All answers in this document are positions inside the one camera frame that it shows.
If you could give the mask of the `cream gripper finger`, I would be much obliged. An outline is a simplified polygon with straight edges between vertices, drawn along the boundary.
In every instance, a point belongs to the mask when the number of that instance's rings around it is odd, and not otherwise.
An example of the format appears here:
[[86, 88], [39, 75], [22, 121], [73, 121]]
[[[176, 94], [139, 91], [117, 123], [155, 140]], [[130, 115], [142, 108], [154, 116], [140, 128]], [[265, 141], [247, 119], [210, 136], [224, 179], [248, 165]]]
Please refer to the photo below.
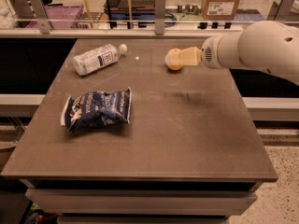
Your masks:
[[196, 66], [201, 61], [201, 50], [197, 47], [181, 49], [178, 52], [178, 62], [182, 66]]

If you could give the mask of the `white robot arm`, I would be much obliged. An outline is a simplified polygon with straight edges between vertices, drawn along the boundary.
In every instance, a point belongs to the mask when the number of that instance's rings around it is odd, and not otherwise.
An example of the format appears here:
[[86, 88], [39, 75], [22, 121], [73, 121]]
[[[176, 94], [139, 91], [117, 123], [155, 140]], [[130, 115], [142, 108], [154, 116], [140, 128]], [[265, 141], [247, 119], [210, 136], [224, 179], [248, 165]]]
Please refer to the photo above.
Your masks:
[[255, 70], [299, 84], [299, 28], [278, 21], [258, 21], [245, 30], [212, 36], [201, 47], [171, 49], [167, 67], [198, 64], [210, 69]]

